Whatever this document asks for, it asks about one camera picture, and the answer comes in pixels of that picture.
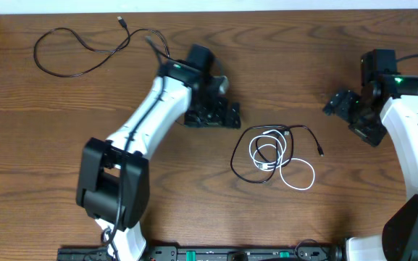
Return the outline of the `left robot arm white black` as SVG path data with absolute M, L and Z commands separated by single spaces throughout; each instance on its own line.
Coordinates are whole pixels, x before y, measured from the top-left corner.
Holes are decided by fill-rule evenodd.
M 217 58 L 192 45 L 185 59 L 160 62 L 151 90 L 107 139 L 83 148 L 75 201 L 101 227 L 108 260 L 139 260 L 146 249 L 140 220 L 149 197 L 149 161 L 174 122 L 189 128 L 241 126 L 240 105 L 225 94 L 225 75 L 212 75 Z

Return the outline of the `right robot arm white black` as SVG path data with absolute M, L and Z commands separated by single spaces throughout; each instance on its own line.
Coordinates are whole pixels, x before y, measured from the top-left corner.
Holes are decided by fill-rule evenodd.
M 361 93 L 339 91 L 323 109 L 371 146 L 389 135 L 406 187 L 406 203 L 381 233 L 346 239 L 329 260 L 418 260 L 418 76 L 403 75 L 399 62 L 391 49 L 363 54 Z

